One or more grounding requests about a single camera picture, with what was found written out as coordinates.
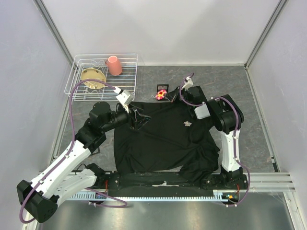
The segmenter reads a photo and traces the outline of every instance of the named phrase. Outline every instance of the wire rack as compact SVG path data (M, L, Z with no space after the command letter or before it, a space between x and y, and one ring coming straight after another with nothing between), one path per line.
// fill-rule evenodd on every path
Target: wire rack
M120 75L110 74L105 61L110 56L117 56L121 62L123 72ZM65 87L65 93L70 95L73 87L81 80L81 73L87 68L94 68L106 77L106 82L112 86L117 86L123 90L128 90L135 95L136 76L137 76L138 55L137 54L84 54L76 55L73 66ZM81 84L73 95L75 101L116 101L116 93L107 86L101 89L90 89Z

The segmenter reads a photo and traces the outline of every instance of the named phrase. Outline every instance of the gray stone surface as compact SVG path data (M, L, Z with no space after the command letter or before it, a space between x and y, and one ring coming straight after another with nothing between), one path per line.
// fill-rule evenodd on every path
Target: gray stone surface
M200 85L207 98L229 94L242 110L245 121L242 124L239 149L242 163L252 172L273 172L269 150L261 128L249 83L242 66L150 66L138 67L135 101L155 102L151 97L156 93L156 85L168 83L170 90L178 86L183 78L194 72L194 85ZM78 130L88 118L89 111L95 102L73 102L75 130ZM117 102L109 102L114 109ZM217 130L211 129L216 144L221 148L221 138ZM113 138L109 131L107 140L101 146L101 153L92 155L84 163L96 163L104 170L116 170ZM70 121L66 126L60 152L71 140Z

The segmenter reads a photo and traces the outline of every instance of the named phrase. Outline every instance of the black cable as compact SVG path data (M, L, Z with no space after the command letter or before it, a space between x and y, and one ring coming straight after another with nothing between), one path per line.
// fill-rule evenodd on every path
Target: black cable
M80 165L78 166L78 168L76 169L76 171L75 171L75 174L76 174L76 175L77 175L77 171L78 171L78 169L80 168L81 165L84 165L85 168L86 168L86 164L80 164Z

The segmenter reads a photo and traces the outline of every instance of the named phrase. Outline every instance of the black cloth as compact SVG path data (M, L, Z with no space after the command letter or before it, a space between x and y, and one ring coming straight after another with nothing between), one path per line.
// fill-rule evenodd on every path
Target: black cloth
M140 130L115 128L114 156L119 173L169 170L183 165L179 175L196 182L218 169L218 151L209 129L211 119L192 119L183 103L140 103L152 119Z

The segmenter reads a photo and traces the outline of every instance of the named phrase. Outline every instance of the yellow plate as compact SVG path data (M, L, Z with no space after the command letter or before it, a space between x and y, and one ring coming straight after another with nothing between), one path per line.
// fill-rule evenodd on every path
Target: yellow plate
M105 75L100 70L94 68L88 68L82 71L81 80L86 79L97 79L104 82L106 81ZM93 90L99 90L105 86L104 84L95 81L87 81L84 83L84 85Z

